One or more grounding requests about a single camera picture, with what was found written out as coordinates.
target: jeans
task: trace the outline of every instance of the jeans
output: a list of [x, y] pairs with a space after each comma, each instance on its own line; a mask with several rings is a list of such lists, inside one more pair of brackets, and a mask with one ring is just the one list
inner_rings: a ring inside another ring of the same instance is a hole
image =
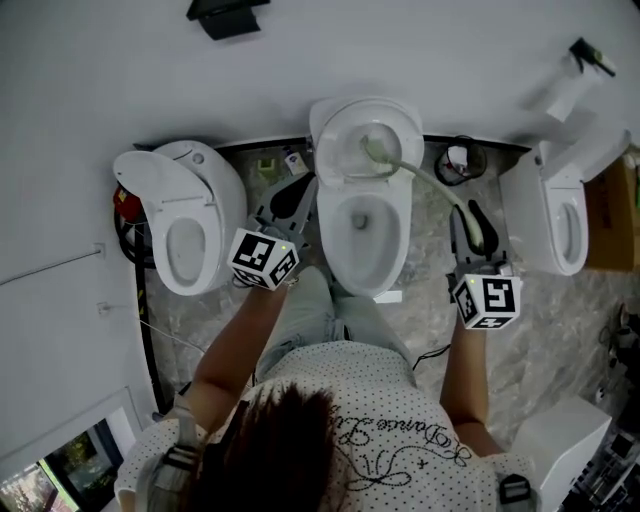
[[327, 280], [308, 267], [287, 295], [280, 316], [256, 367], [261, 382], [286, 354], [301, 347], [350, 340], [393, 350], [407, 362], [411, 354], [369, 297], [332, 298]]

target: window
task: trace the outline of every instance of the window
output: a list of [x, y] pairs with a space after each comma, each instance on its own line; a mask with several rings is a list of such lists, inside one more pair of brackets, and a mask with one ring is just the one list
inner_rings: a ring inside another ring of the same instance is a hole
[[0, 510], [98, 512], [113, 498], [122, 456], [105, 420], [0, 484]]
[[78, 507], [40, 463], [32, 464], [0, 485], [0, 510], [75, 512]]

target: white t-shirt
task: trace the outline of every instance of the white t-shirt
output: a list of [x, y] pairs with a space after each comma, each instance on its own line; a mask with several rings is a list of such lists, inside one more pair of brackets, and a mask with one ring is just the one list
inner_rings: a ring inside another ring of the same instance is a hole
[[[479, 458], [461, 444], [436, 400], [418, 390], [405, 359], [391, 350], [336, 341], [296, 349], [266, 375], [260, 389], [275, 397], [288, 384], [303, 393], [333, 395], [337, 462], [349, 466], [345, 510], [495, 511], [496, 473], [531, 481], [525, 457]], [[218, 441], [226, 427], [218, 431]], [[199, 429], [199, 438], [205, 432]], [[178, 436], [177, 420], [146, 429], [118, 472], [116, 493], [135, 490], [144, 461], [166, 452]]]

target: gray floor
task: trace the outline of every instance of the gray floor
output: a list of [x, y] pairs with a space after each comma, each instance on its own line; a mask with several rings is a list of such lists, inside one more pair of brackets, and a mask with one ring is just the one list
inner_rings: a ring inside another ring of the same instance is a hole
[[[423, 162], [432, 168], [441, 146], [427, 144]], [[304, 153], [311, 166], [311, 155]], [[479, 179], [455, 189], [466, 199], [478, 200], [494, 219], [502, 221], [497, 175], [519, 154], [487, 150], [489, 167]], [[240, 173], [248, 191], [250, 209], [274, 177], [257, 171], [260, 158], [275, 158], [283, 173], [282, 151], [245, 151], [225, 157]], [[445, 274], [453, 268], [448, 236], [446, 201], [425, 184], [414, 180], [411, 245], [394, 289], [402, 289], [401, 304], [381, 305], [382, 313], [417, 357], [449, 342], [456, 310], [449, 304]], [[312, 226], [311, 239], [317, 239]], [[547, 409], [563, 397], [579, 394], [593, 401], [607, 376], [605, 348], [600, 332], [621, 301], [637, 304], [640, 276], [583, 270], [559, 277], [527, 269], [516, 259], [524, 287], [521, 317], [512, 325], [489, 334], [488, 369], [491, 390], [490, 429], [502, 442], [513, 439], [520, 423]], [[230, 284], [199, 297], [171, 293], [155, 272], [147, 286], [152, 323], [180, 339], [206, 348], [233, 316], [246, 294]], [[200, 358], [196, 350], [153, 333], [156, 362], [167, 393], [191, 380]], [[416, 371], [422, 389], [439, 393], [446, 356], [422, 362]], [[600, 406], [613, 408], [613, 395]]]

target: dark hair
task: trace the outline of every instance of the dark hair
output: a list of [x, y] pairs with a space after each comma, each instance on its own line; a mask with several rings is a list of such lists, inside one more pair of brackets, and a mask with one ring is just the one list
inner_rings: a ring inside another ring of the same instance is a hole
[[333, 466], [331, 396], [294, 385], [258, 394], [220, 455], [216, 469], [205, 453], [189, 511], [315, 512]]

